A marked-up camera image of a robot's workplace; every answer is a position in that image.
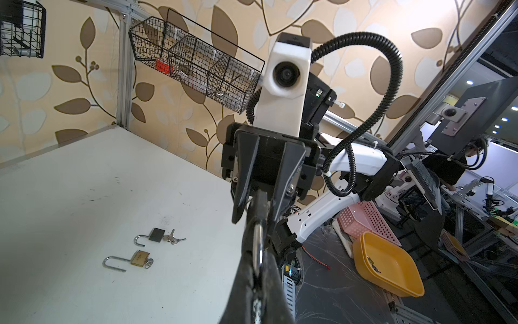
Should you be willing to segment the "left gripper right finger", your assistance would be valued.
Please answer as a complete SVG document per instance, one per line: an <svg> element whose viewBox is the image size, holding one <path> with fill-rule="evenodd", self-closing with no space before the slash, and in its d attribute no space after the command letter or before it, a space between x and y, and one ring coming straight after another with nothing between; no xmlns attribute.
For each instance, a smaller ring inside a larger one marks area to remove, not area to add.
<svg viewBox="0 0 518 324"><path fill-rule="evenodd" d="M295 323L285 298L277 262L268 249L264 252L260 280L263 303L261 323Z"/></svg>

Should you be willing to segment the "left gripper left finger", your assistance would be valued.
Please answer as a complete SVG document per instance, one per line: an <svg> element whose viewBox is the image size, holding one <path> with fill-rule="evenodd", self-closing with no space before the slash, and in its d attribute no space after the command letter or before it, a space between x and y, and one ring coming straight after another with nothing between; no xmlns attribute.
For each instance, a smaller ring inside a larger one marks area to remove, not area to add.
<svg viewBox="0 0 518 324"><path fill-rule="evenodd" d="M252 253L241 255L236 276L219 323L245 324L254 322L254 270Z"/></svg>

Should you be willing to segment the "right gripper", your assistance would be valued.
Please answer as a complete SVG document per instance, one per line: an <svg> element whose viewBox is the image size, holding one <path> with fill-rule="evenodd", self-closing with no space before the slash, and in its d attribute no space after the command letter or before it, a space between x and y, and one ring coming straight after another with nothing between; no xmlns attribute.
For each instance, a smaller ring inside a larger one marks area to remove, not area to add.
<svg viewBox="0 0 518 324"><path fill-rule="evenodd" d="M262 190L271 199L268 225L274 227L292 182L292 197L304 198L310 190L321 170L321 148L313 140L233 123L227 127L221 166L222 177L231 181L232 223L240 221L248 197Z"/></svg>

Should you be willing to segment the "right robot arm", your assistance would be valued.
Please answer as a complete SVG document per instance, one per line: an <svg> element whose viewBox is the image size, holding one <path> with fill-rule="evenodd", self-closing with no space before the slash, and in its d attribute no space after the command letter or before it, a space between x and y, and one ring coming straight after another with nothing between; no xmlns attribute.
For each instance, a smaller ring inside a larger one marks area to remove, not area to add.
<svg viewBox="0 0 518 324"><path fill-rule="evenodd" d="M338 49L356 45L375 48L387 58L391 72L388 89L374 113L323 155L315 140L305 139L300 131L310 66ZM360 201L358 175L372 176L373 189L387 184L398 160L358 139L385 116L402 78L401 52L382 35L352 32L317 48L308 37L289 33L277 37L261 92L250 101L254 119L247 125L229 125L223 146L223 177L232 181L232 221L247 219L241 246L244 255L262 257L275 233L286 227L288 243L274 247L276 254L284 255L328 220L330 213L323 211L281 218L296 198L306 196L317 174L336 196L339 209Z"/></svg>

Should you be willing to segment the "brass padlock open shackle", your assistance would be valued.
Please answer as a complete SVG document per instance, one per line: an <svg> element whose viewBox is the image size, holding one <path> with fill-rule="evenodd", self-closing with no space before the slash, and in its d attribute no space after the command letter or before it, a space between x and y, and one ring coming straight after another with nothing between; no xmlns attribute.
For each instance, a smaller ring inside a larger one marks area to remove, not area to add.
<svg viewBox="0 0 518 324"><path fill-rule="evenodd" d="M115 267L109 264L110 261L120 261L124 263L128 263L135 267L140 267L144 269L149 269L154 264L154 259L150 258L150 253L146 251L136 251L130 259L125 259L119 256L108 256L102 261L102 265L105 269L109 269L112 271L125 273L126 269L122 269L120 267Z"/></svg>

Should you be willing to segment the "black padlock right with keys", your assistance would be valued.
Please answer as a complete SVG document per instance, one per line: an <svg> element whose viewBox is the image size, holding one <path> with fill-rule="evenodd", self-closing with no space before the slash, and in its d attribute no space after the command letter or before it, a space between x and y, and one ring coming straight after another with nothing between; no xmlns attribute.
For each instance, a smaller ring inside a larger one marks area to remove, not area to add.
<svg viewBox="0 0 518 324"><path fill-rule="evenodd" d="M176 245L179 242L186 241L186 238L177 238L177 237L175 237L175 229L172 229L169 234L166 234L164 229L154 228L149 233L149 235L144 235L144 234L137 235L134 238L134 244L136 246L138 246L138 247L145 247L145 244L139 243L139 240L141 238L145 238L145 239L147 239L147 240L149 240L151 242L162 242L162 241L169 242L172 245Z"/></svg>

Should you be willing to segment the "pink plastic basket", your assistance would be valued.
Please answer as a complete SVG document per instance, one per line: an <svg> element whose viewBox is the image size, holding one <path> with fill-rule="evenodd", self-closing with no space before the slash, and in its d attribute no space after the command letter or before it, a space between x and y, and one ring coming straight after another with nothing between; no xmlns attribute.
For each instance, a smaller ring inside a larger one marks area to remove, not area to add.
<svg viewBox="0 0 518 324"><path fill-rule="evenodd" d="M400 241L373 202L359 202L346 207L338 215L338 223L353 238L359 238L364 232L372 232L401 247Z"/></svg>

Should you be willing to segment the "yellow plastic tub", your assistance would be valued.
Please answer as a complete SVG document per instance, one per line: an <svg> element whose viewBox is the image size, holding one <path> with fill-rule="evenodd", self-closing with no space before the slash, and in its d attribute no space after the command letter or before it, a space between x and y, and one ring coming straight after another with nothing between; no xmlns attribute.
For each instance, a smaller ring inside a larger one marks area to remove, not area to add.
<svg viewBox="0 0 518 324"><path fill-rule="evenodd" d="M402 298L425 294L415 261L384 238L364 232L353 243L353 257L360 276L376 286Z"/></svg>

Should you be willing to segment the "red cap item in basket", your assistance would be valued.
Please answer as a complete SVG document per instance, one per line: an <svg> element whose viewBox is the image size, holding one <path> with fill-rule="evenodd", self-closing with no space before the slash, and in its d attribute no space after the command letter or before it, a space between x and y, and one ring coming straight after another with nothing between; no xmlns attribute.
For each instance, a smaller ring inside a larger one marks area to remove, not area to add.
<svg viewBox="0 0 518 324"><path fill-rule="evenodd" d="M157 59L155 63L156 70L164 75L171 75L172 68L168 62L164 62L162 59Z"/></svg>

